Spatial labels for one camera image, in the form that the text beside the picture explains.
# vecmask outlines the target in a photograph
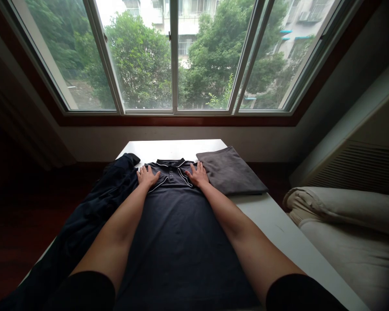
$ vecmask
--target armrest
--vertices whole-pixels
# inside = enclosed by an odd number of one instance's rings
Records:
[[[298,196],[301,191],[305,193],[301,197],[306,198],[307,208],[325,221],[360,225],[389,234],[387,195],[348,189],[297,187],[287,193],[284,205],[296,191]]]

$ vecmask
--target person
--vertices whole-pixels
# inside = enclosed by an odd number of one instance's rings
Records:
[[[285,256],[231,200],[214,188],[201,162],[186,175],[212,207],[259,301],[271,310],[346,310]],[[138,186],[103,226],[45,310],[112,310],[149,189],[160,172],[137,171]]]

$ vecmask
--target forearm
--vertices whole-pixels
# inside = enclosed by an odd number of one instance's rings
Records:
[[[286,257],[258,226],[211,184],[199,185],[238,256],[258,298],[265,304],[270,286],[280,277],[304,272]]]
[[[149,188],[147,184],[140,184],[117,208],[71,275],[82,271],[100,272],[112,281],[118,292]]]
[[[224,194],[210,183],[202,183],[199,188],[229,239],[239,236],[248,228],[249,222],[252,221]]]
[[[102,228],[100,234],[115,243],[131,244],[140,222],[144,201],[150,186],[140,184],[117,208]]]

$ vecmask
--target apartment building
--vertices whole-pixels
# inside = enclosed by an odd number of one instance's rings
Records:
[[[179,58],[187,60],[188,50],[197,39],[201,14],[216,12],[219,0],[179,1]],[[288,13],[283,20],[280,41],[271,53],[282,51],[289,59],[306,39],[316,35],[334,0],[286,0]],[[141,16],[147,27],[154,26],[164,35],[170,31],[170,0],[124,0],[124,10]]]

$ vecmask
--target vent grille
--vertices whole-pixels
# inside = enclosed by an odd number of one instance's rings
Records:
[[[389,149],[351,142],[307,186],[389,194]]]

